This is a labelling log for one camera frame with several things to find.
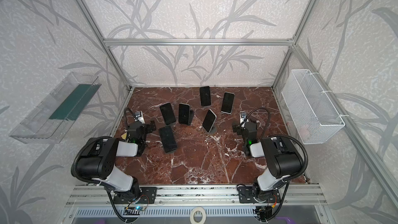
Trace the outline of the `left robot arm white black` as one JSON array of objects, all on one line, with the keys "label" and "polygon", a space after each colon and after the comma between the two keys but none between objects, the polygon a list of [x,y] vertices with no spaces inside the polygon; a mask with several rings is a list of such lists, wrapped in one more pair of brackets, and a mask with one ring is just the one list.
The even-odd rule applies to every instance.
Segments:
[{"label": "left robot arm white black", "polygon": [[115,194],[111,197],[115,204],[154,204],[157,188],[141,188],[138,179],[125,174],[115,162],[118,157],[142,156],[147,134],[156,129],[153,120],[150,124],[136,121],[128,126],[125,139],[90,138],[72,163],[72,176],[85,183],[103,186],[108,193]]}]

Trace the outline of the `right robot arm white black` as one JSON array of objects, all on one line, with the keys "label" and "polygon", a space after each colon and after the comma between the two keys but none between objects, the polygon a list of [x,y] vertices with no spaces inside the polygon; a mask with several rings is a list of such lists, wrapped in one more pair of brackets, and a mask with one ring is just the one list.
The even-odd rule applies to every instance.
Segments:
[{"label": "right robot arm white black", "polygon": [[244,122],[232,126],[233,132],[243,138],[244,153],[248,157],[266,160],[266,170],[249,187],[238,185],[240,203],[280,202],[279,189],[300,177],[308,167],[308,153],[297,139],[278,134],[257,138],[257,124]]}]

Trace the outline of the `white-edged phone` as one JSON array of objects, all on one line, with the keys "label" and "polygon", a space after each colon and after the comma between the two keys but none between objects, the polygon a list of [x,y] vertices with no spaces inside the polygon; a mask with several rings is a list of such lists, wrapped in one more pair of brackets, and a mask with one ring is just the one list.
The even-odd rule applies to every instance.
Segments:
[{"label": "white-edged phone", "polygon": [[225,114],[232,114],[233,104],[234,104],[235,94],[230,92],[225,92],[223,95],[223,102],[221,106],[221,112]]}]

